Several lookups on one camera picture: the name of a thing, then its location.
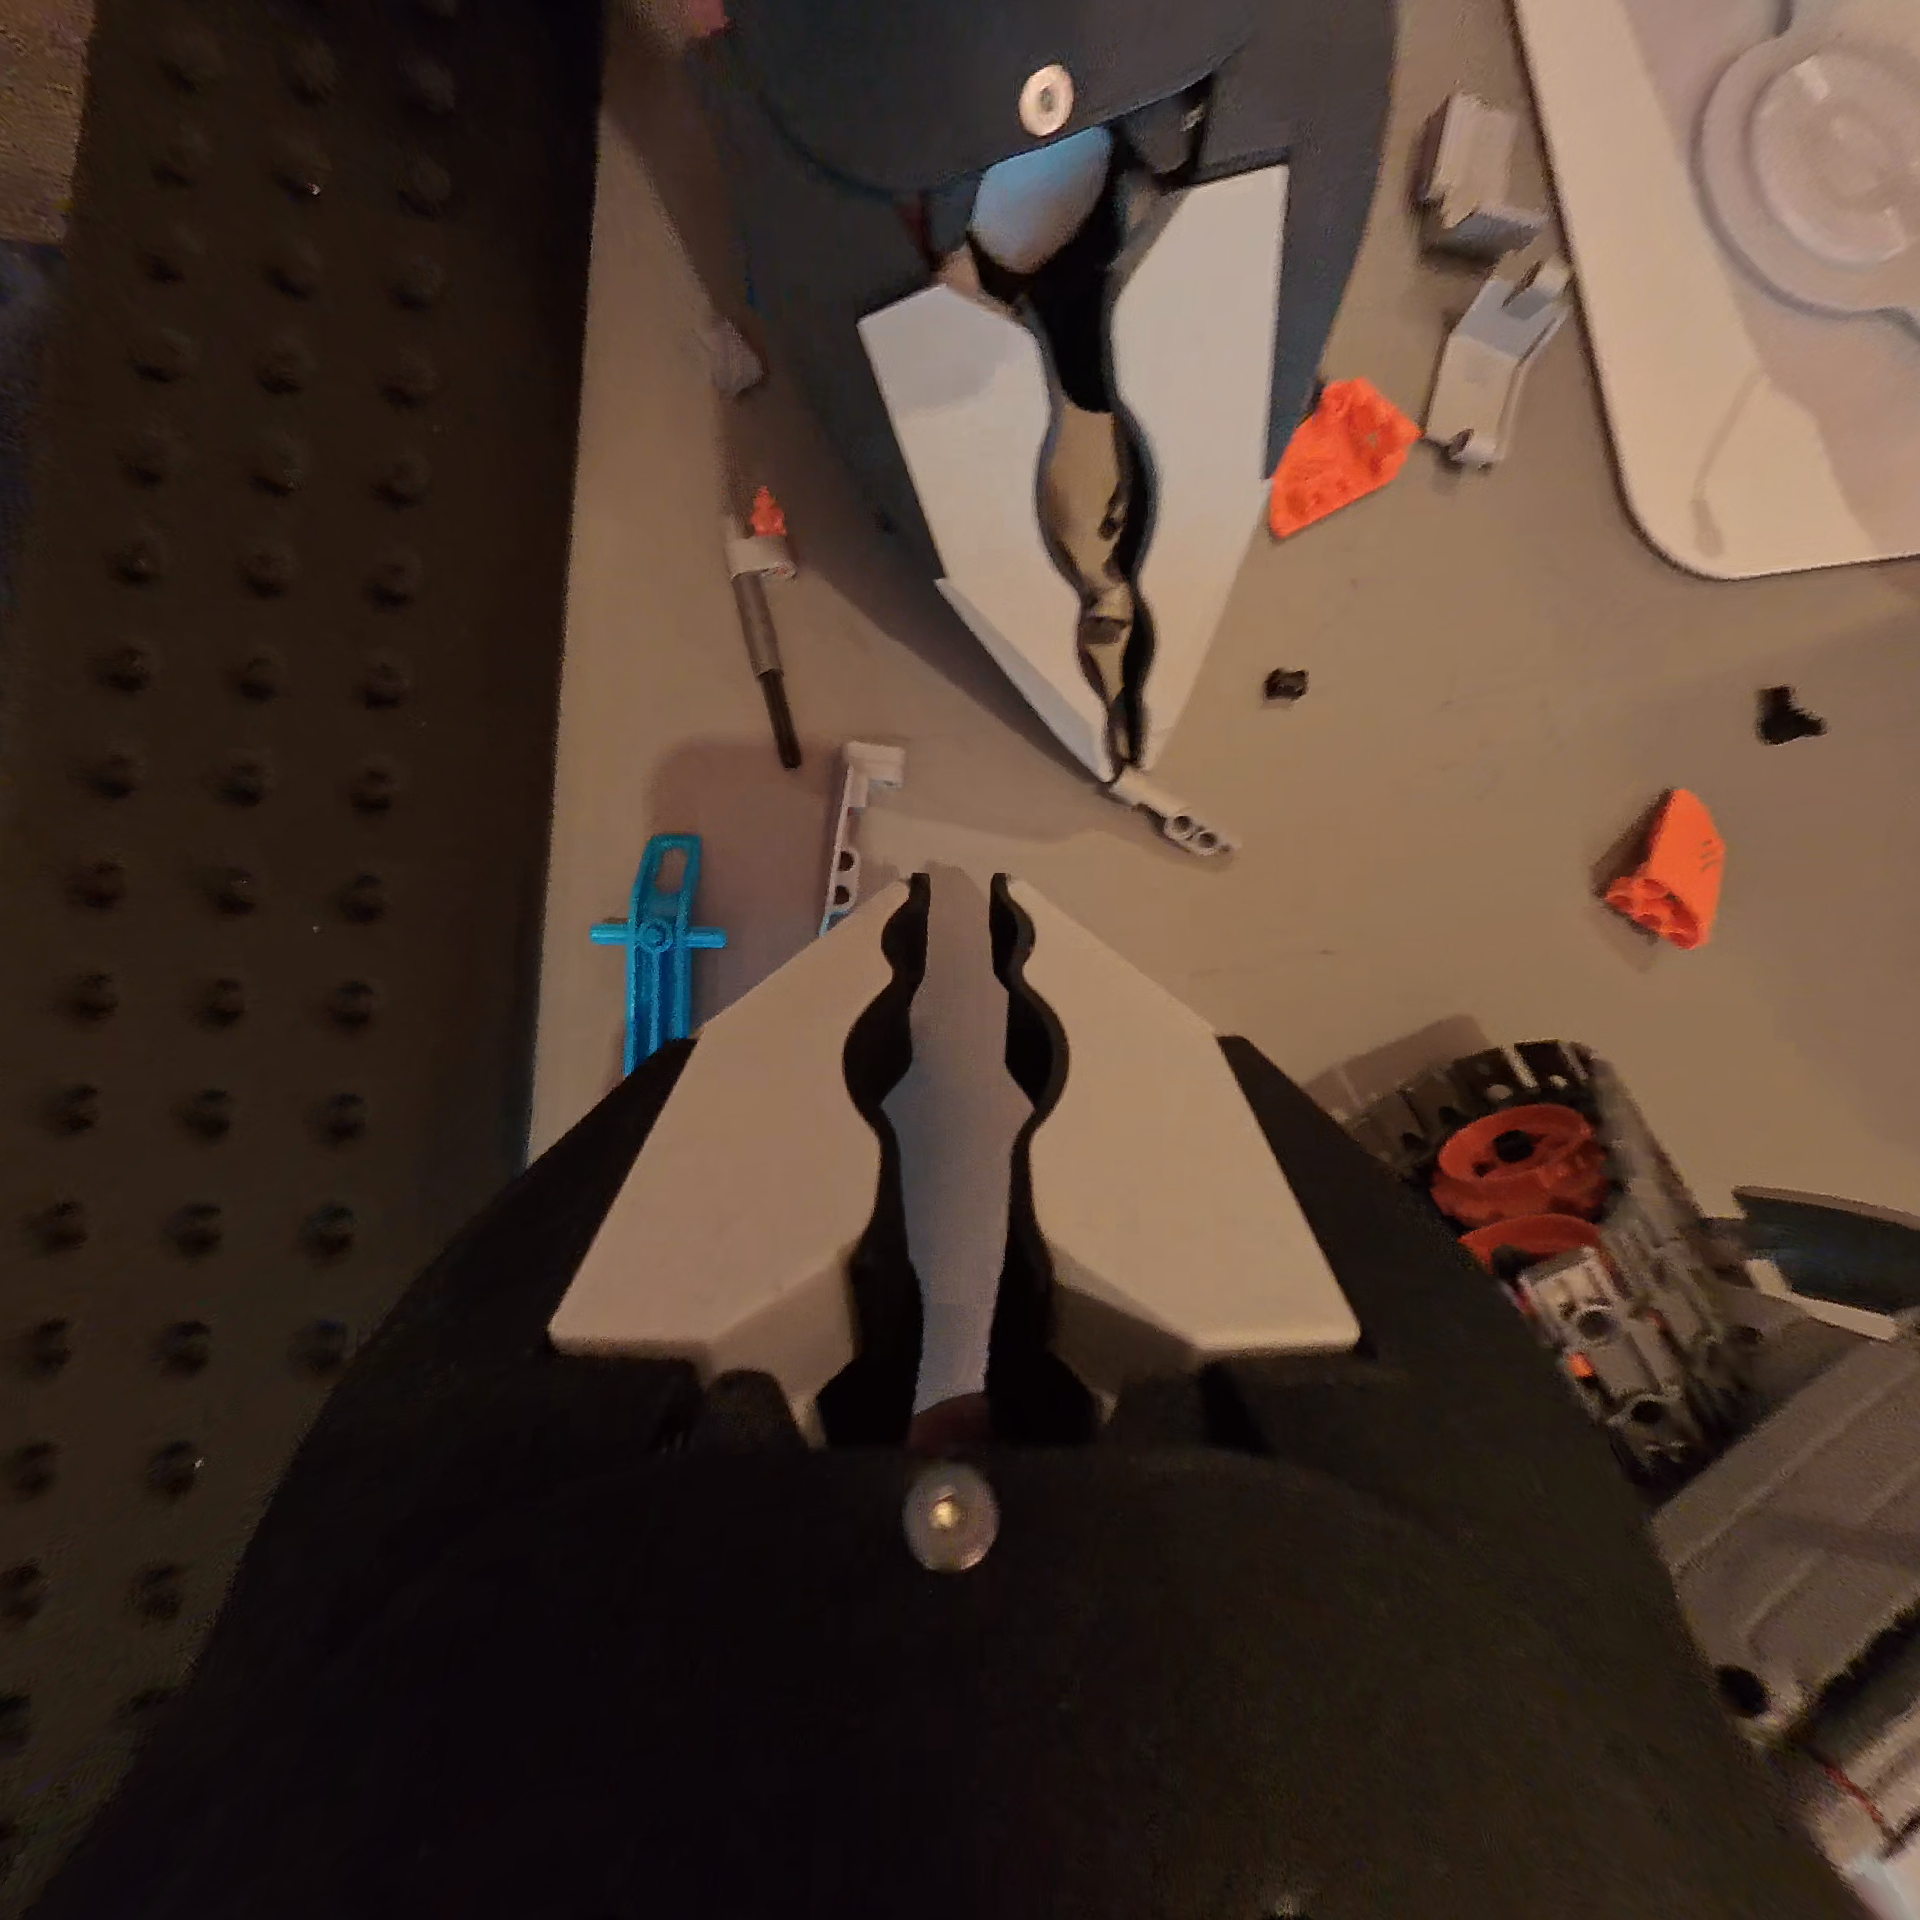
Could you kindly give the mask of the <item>grey tracked toy vehicle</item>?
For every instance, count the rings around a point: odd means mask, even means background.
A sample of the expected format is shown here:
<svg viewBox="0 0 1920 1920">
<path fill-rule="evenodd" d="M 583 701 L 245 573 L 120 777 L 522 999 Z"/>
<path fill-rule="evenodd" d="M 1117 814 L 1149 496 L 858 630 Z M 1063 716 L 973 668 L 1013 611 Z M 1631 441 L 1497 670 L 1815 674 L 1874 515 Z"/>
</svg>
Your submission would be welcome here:
<svg viewBox="0 0 1920 1920">
<path fill-rule="evenodd" d="M 1918 1915 L 1918 1231 L 1704 1210 L 1619 1072 L 1411 1041 L 1319 1099 L 1499 1286 L 1650 1508 L 1736 1732 L 1868 1917 Z"/>
</svg>

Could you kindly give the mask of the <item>white book stand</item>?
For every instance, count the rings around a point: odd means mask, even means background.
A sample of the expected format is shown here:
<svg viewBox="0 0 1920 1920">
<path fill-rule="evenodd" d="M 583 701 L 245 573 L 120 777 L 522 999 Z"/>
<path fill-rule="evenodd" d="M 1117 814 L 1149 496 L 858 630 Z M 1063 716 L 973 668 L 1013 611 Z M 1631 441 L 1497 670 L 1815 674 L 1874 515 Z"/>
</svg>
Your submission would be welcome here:
<svg viewBox="0 0 1920 1920">
<path fill-rule="evenodd" d="M 1918 7 L 1510 9 L 1623 502 L 1700 578 L 1918 548 Z"/>
</svg>

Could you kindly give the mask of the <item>dark grey L-shaped beam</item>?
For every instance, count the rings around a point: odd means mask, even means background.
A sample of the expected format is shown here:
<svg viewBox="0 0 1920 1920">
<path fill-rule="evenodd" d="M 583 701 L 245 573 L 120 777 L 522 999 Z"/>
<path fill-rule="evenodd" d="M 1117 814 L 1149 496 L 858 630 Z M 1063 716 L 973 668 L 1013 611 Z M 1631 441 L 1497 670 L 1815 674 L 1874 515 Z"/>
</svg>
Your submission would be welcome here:
<svg viewBox="0 0 1920 1920">
<path fill-rule="evenodd" d="M 1224 860 L 1237 850 L 1237 839 L 1220 823 L 1205 818 L 1157 781 L 1143 779 L 1139 772 L 1118 775 L 1105 793 L 1130 814 L 1145 818 L 1166 844 L 1191 858 Z"/>
</svg>

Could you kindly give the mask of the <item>light grey curved panel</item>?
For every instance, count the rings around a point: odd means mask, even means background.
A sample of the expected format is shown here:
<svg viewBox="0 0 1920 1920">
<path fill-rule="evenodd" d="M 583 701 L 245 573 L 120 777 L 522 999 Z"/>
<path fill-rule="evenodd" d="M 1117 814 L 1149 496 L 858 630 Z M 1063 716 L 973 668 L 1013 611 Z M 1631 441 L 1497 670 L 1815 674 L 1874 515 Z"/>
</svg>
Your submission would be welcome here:
<svg viewBox="0 0 1920 1920">
<path fill-rule="evenodd" d="M 1442 345 L 1426 401 L 1423 439 L 1447 466 L 1484 473 L 1501 464 L 1526 376 L 1570 311 L 1572 269 L 1558 255 L 1482 282 Z"/>
</svg>

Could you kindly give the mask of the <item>orange curved panel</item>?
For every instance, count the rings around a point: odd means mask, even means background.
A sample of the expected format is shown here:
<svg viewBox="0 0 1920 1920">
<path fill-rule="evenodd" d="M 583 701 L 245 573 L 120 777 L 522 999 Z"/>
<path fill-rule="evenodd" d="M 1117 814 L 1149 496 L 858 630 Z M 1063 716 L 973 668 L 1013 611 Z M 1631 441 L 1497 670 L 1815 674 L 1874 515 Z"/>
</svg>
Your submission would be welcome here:
<svg viewBox="0 0 1920 1920">
<path fill-rule="evenodd" d="M 1671 949 L 1706 948 L 1727 873 L 1727 846 L 1707 804 L 1690 791 L 1667 791 L 1629 852 L 1598 890 L 1600 905 Z"/>
</svg>

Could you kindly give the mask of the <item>black dimpled pad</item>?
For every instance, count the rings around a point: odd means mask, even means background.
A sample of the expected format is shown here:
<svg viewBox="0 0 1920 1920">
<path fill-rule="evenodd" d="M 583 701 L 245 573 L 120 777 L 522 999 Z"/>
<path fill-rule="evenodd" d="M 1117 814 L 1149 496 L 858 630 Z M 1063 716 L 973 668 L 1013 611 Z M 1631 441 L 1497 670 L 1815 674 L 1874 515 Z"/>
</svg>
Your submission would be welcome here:
<svg viewBox="0 0 1920 1920">
<path fill-rule="evenodd" d="M 524 1143 L 602 62 L 95 16 L 4 626 L 4 1917 Z"/>
</svg>

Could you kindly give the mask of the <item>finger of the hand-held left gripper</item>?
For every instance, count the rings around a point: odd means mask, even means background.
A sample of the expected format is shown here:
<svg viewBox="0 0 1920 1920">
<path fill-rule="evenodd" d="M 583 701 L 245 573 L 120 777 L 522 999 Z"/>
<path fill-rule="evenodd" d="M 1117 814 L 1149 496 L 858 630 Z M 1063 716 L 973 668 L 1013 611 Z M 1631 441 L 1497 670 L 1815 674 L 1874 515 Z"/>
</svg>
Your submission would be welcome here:
<svg viewBox="0 0 1920 1920">
<path fill-rule="evenodd" d="M 1025 705 L 1097 783 L 1117 781 L 1080 599 L 1040 521 L 1053 395 L 1032 330 L 933 282 L 858 324 L 937 554 L 935 586 Z"/>
<path fill-rule="evenodd" d="M 1149 636 L 1139 774 L 1183 716 L 1268 500 L 1287 202 L 1281 163 L 1151 196 L 1117 257 L 1109 380 L 1145 508 L 1132 569 Z"/>
</svg>

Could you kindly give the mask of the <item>teal plastic piece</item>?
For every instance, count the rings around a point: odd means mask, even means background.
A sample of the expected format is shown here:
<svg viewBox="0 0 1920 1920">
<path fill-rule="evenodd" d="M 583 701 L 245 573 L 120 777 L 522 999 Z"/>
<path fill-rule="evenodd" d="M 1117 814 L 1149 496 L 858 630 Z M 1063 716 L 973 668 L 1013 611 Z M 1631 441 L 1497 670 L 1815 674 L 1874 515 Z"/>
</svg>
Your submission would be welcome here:
<svg viewBox="0 0 1920 1920">
<path fill-rule="evenodd" d="M 698 835 L 648 839 L 623 917 L 589 930 L 593 948 L 621 955 L 621 1076 L 633 1076 L 665 1045 L 690 1039 L 696 957 L 728 946 L 725 930 L 696 919 L 703 852 Z"/>
</svg>

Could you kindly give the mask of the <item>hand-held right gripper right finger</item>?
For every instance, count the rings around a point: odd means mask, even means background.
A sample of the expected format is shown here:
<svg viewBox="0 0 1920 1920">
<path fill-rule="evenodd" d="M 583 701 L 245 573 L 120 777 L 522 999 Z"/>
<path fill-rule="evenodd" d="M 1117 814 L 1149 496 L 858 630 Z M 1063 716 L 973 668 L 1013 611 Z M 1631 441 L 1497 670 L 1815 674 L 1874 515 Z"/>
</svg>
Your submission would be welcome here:
<svg viewBox="0 0 1920 1920">
<path fill-rule="evenodd" d="M 986 1399 L 1076 1445 L 1128 1389 L 1346 1359 L 1361 1328 L 1208 1022 L 1030 884 L 998 875 L 990 955 L 1013 1139 Z"/>
</svg>

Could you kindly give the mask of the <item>light grey boxy panel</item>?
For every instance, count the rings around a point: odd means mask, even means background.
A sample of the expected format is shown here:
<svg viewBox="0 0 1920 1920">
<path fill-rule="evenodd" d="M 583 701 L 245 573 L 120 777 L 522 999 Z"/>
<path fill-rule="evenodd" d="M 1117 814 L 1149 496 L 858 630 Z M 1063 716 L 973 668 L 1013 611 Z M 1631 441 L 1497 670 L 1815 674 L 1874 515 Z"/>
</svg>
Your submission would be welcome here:
<svg viewBox="0 0 1920 1920">
<path fill-rule="evenodd" d="M 1430 118 L 1421 148 L 1413 206 L 1423 246 L 1493 269 L 1543 238 L 1547 211 L 1512 192 L 1516 116 L 1465 91 L 1451 93 Z"/>
</svg>

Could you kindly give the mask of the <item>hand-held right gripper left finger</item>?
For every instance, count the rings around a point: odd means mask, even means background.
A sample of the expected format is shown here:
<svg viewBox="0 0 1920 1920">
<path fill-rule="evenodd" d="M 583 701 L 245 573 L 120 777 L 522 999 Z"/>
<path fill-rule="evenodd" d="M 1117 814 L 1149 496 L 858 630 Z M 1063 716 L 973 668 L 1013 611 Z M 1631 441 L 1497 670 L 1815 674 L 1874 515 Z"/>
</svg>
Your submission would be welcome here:
<svg viewBox="0 0 1920 1920">
<path fill-rule="evenodd" d="M 547 1334 L 770 1378 L 837 1445 L 904 1441 L 923 1347 L 902 1158 L 931 883 L 881 888 L 707 1022 Z"/>
</svg>

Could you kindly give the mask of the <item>orange flat panel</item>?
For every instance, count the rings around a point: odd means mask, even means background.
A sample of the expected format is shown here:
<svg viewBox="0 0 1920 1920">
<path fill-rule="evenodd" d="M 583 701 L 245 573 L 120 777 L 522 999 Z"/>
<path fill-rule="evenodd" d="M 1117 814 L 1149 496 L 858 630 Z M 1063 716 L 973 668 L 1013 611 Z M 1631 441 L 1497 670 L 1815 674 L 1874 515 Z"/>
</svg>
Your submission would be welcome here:
<svg viewBox="0 0 1920 1920">
<path fill-rule="evenodd" d="M 1367 380 L 1327 383 L 1271 477 L 1270 538 L 1291 540 L 1388 487 L 1421 437 Z"/>
</svg>

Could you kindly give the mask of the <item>small assembly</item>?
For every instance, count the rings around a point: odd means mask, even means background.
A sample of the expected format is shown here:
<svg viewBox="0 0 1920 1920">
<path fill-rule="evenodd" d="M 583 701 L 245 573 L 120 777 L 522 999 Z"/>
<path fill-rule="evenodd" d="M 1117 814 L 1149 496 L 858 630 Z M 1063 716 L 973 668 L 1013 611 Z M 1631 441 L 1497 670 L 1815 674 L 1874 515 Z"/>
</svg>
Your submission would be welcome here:
<svg viewBox="0 0 1920 1920">
<path fill-rule="evenodd" d="M 826 938 L 858 909 L 862 890 L 860 821 L 868 804 L 870 781 L 855 768 L 843 772 L 828 840 L 828 877 L 818 936 Z"/>
</svg>

